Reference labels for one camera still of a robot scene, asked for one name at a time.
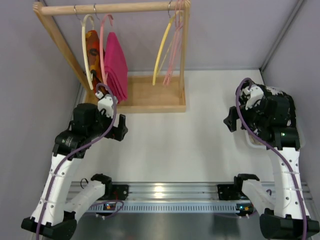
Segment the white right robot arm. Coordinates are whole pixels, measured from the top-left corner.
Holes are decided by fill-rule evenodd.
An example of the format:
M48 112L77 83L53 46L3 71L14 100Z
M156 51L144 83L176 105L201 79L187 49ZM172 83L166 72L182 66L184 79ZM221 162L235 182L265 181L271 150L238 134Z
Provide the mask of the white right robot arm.
M266 239L306 240L320 232L320 223L311 219L304 201L299 170L300 137L295 105L290 96L237 96L236 104L224 119L231 132L236 121L270 152L275 197L254 174L234 178L240 192L259 214L260 231Z

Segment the pink plastic hanger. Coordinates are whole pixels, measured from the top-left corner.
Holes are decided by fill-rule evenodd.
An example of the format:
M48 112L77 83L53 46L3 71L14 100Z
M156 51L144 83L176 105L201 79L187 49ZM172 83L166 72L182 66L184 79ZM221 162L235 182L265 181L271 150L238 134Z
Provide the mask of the pink plastic hanger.
M106 19L109 19L109 23L113 26L113 16L111 14L106 14L100 23L100 35L99 35L99 49L100 49L100 69L101 69L101 76L102 81L105 85L107 85L107 78L108 74L105 73L105 64L104 64L104 47L103 47L103 37L104 37L104 25Z

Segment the magenta pink trousers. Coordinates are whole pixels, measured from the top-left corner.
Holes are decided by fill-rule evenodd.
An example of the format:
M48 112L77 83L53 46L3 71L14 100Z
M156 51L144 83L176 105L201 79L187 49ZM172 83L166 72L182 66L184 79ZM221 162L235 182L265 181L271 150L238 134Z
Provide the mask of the magenta pink trousers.
M104 56L106 83L118 103L128 99L128 67L120 42L114 32L107 36Z

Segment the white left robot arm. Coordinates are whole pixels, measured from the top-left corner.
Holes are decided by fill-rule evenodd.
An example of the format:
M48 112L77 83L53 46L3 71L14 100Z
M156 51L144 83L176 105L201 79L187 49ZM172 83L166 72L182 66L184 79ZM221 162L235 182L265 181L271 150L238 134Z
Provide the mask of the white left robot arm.
M32 215L22 220L21 228L52 240L69 240L84 213L103 201L108 210L117 213L128 196L126 184L113 184L111 177L94 174L87 185L70 201L67 196L86 151L102 138L122 141L128 132L126 117L116 120L111 97L98 104L80 103L73 110L68 128L54 141L51 166L41 198Z

